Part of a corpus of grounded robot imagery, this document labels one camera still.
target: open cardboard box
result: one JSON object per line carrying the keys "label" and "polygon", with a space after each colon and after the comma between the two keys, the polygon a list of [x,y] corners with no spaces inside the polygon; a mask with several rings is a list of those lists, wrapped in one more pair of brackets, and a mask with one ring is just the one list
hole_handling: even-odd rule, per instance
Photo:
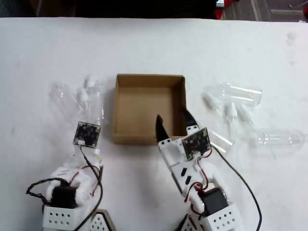
{"label": "open cardboard box", "polygon": [[115,86],[112,140],[120,144],[156,144],[157,115],[171,138],[186,136],[185,78],[173,75],[119,74]]}

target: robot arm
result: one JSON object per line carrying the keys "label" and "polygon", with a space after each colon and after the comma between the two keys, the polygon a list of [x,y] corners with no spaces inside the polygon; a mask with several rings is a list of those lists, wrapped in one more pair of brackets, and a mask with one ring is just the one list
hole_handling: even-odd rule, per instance
{"label": "robot arm", "polygon": [[227,200],[227,184],[216,167],[205,161],[212,153],[207,129],[199,129],[187,110],[184,116],[187,136],[174,141],[167,135],[162,118],[158,115],[156,119],[160,152],[185,202],[191,203],[191,212],[178,230],[243,230],[238,209]]}
{"label": "robot arm", "polygon": [[[97,210],[103,196],[103,161],[96,149],[100,129],[98,125],[79,122],[75,152],[49,179],[28,188],[27,194],[41,198],[44,203],[44,231],[115,230],[108,213]],[[33,186],[48,181],[46,197],[30,192]]]}

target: floor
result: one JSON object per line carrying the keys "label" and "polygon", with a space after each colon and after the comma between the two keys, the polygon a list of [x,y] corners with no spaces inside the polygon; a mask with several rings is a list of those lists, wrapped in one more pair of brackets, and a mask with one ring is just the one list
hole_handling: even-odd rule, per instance
{"label": "floor", "polygon": [[223,14],[224,20],[248,20],[268,22],[306,21],[304,7],[291,9],[306,0],[240,0],[234,1]]}
{"label": "floor", "polygon": [[[248,21],[268,21],[268,22],[298,22],[299,20],[307,21],[303,14],[304,7],[291,9],[289,4],[297,6],[306,0],[233,0],[234,2],[228,6],[223,14],[224,20],[248,20]],[[0,17],[34,17],[39,0],[0,0]],[[85,7],[77,7],[84,1],[81,0],[42,0],[40,13],[38,16],[58,17],[58,16],[79,16],[77,9]],[[206,17],[207,7],[196,7],[198,0],[187,1],[187,5],[192,9],[202,9],[196,12],[191,10],[192,15],[183,14],[177,17]]]}

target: red wire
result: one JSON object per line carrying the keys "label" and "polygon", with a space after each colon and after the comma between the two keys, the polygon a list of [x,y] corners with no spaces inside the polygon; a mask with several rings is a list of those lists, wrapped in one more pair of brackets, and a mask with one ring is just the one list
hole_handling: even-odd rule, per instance
{"label": "red wire", "polygon": [[[86,165],[86,166],[81,167],[80,169],[85,169],[85,168],[88,168],[88,167],[90,167],[90,166],[89,166],[89,165]],[[97,166],[93,166],[93,167],[96,168],[96,169],[98,170],[98,172],[100,172],[100,169],[99,169]],[[74,176],[73,176],[72,179],[71,179],[71,182],[69,183],[70,185],[72,184],[73,180],[75,179],[75,177],[76,177],[78,174],[79,174],[79,172],[77,172],[77,173],[74,174]],[[93,192],[92,192],[92,196],[94,196],[94,192],[95,192],[97,186],[98,186],[98,183],[96,184],[96,186],[95,186],[95,188],[94,188],[94,190],[93,190]]]}
{"label": "red wire", "polygon": [[196,189],[196,190],[197,190],[197,191],[202,190],[202,187],[203,187],[202,183],[200,183],[200,182],[198,182],[198,181],[195,181],[194,183],[192,183],[192,184],[190,185],[189,190],[188,190],[188,192],[187,192],[187,195],[186,195],[186,197],[185,197],[185,200],[184,200],[185,203],[186,203],[187,200],[188,200],[189,192],[191,191],[192,187],[195,186],[196,184],[199,184],[199,185],[200,185],[200,187],[199,187],[198,189]]}
{"label": "red wire", "polygon": [[201,169],[202,175],[203,175],[203,177],[205,178],[205,181],[206,181],[206,185],[205,185],[205,187],[204,187],[202,190],[205,190],[205,189],[208,188],[208,178],[207,178],[207,176],[206,176],[204,170],[202,169],[202,167],[201,167],[201,165],[200,165],[200,163],[199,163],[199,160],[201,160],[201,158],[208,158],[208,157],[212,154],[212,152],[213,152],[213,150],[211,149],[208,155],[206,155],[206,156],[201,156],[201,157],[199,157],[199,158],[197,159],[197,164],[198,164],[199,168]]}

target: perforated plastic part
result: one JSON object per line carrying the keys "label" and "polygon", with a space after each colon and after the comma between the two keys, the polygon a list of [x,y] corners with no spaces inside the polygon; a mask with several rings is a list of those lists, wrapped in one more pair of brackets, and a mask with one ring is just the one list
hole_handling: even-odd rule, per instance
{"label": "perforated plastic part", "polygon": [[43,228],[56,230],[74,230],[84,218],[86,209],[78,207],[74,209],[44,207]]}
{"label": "perforated plastic part", "polygon": [[242,231],[243,224],[241,216],[235,205],[230,205],[203,220],[205,230],[209,231]]}
{"label": "perforated plastic part", "polygon": [[92,220],[90,231],[111,231],[102,214],[96,214]]}

